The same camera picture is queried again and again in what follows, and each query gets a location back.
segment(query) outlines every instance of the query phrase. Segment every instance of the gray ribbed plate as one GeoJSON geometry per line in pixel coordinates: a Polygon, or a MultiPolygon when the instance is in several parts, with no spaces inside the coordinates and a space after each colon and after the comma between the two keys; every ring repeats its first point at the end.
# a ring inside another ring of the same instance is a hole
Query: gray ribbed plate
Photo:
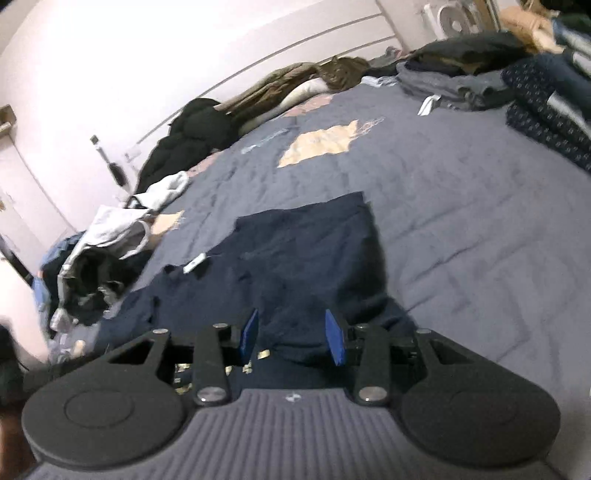
{"type": "Polygon", "coordinates": [[[27,480],[557,480],[540,463],[502,472],[458,468],[423,453],[383,408],[343,390],[245,390],[203,409],[153,457],[108,472],[41,464],[27,480]]]}

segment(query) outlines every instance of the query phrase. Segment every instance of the white label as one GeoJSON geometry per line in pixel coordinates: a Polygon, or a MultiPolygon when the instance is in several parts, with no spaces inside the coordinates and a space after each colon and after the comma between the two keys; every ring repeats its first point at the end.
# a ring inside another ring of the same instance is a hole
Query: white label
{"type": "Polygon", "coordinates": [[[199,254],[198,256],[196,256],[195,258],[193,258],[188,264],[186,264],[183,267],[183,273],[185,273],[185,274],[189,273],[197,265],[199,265],[200,263],[203,263],[206,258],[207,258],[207,255],[206,254],[199,254]]]}

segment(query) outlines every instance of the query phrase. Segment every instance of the white fan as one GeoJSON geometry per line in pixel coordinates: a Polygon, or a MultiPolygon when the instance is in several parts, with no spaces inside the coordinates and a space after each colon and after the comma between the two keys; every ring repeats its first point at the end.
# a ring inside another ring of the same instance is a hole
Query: white fan
{"type": "Polygon", "coordinates": [[[480,13],[471,1],[452,0],[439,8],[427,4],[423,7],[423,12],[439,40],[483,30],[480,13]]]}

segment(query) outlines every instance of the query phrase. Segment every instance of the black jacket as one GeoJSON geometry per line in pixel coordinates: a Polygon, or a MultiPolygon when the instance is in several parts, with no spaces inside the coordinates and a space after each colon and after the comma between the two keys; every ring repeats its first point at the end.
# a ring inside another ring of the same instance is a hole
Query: black jacket
{"type": "Polygon", "coordinates": [[[170,124],[170,132],[158,142],[139,173],[136,193],[207,158],[214,149],[224,150],[238,140],[231,117],[213,107],[209,98],[191,100],[170,124]]]}

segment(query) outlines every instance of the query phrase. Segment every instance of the patterned navy fabric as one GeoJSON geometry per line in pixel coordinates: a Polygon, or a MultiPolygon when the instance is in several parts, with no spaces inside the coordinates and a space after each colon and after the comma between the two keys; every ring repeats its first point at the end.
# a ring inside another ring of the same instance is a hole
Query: patterned navy fabric
{"type": "Polygon", "coordinates": [[[507,110],[507,125],[591,171],[591,140],[571,119],[547,105],[555,88],[537,58],[508,67],[502,78],[516,97],[507,110]]]}
{"type": "Polygon", "coordinates": [[[513,89],[517,102],[537,116],[539,121],[583,151],[591,152],[591,140],[585,132],[570,118],[547,105],[555,88],[550,76],[536,62],[536,57],[508,67],[503,71],[502,78],[513,89]]]}
{"type": "Polygon", "coordinates": [[[539,117],[522,106],[522,104],[515,102],[509,106],[507,110],[507,125],[546,147],[557,151],[582,169],[591,172],[591,153],[588,150],[578,147],[567,140],[566,137],[553,131],[539,117]]]}

